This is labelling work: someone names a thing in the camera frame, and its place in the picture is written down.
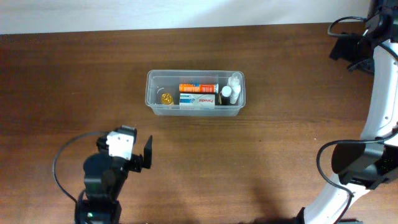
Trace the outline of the small gold-lid jar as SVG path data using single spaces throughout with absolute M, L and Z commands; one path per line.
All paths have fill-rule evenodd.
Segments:
M 160 101 L 163 105 L 173 105 L 174 99 L 170 93 L 164 93 L 160 97 Z

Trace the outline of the white green Panadol box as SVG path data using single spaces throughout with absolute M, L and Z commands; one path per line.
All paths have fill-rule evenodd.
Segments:
M 181 93 L 179 106 L 187 110 L 212 109 L 215 101 L 215 95 L 212 94 Z

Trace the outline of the orange effervescent tablet tube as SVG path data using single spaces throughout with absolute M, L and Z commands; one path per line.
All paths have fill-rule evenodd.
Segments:
M 184 93 L 218 93 L 219 84 L 189 84 L 181 83 L 178 86 L 180 92 Z

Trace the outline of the dark bottle white cap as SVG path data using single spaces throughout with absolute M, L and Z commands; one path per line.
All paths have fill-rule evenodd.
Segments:
M 219 94 L 219 102 L 221 106 L 228 106 L 230 105 L 230 96 L 232 94 L 232 89 L 230 86 L 224 86 Z

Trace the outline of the white squeeze bottle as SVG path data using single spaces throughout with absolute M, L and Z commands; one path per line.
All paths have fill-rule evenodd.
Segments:
M 232 76 L 228 78 L 228 86 L 231 88 L 229 102 L 231 105 L 235 105 L 238 102 L 241 92 L 241 74 L 239 72 L 234 72 Z

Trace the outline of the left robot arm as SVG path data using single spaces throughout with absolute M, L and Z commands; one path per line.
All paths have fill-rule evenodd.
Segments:
M 133 153 L 136 139 L 136 128 L 121 126 L 96 140 L 98 152 L 83 164 L 85 189 L 75 206 L 75 223 L 119 223 L 122 208 L 118 196 L 128 173 L 140 173 L 152 165 L 153 137 L 148 138 L 144 153 L 139 155 Z

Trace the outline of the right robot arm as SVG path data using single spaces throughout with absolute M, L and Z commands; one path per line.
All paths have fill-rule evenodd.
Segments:
M 397 179 L 397 1 L 371 1 L 364 33 L 328 35 L 338 40 L 330 58 L 349 61 L 349 71 L 374 77 L 369 113 L 359 140 L 328 142 L 316 165 L 326 186 L 293 223 L 341 223 L 360 197 Z

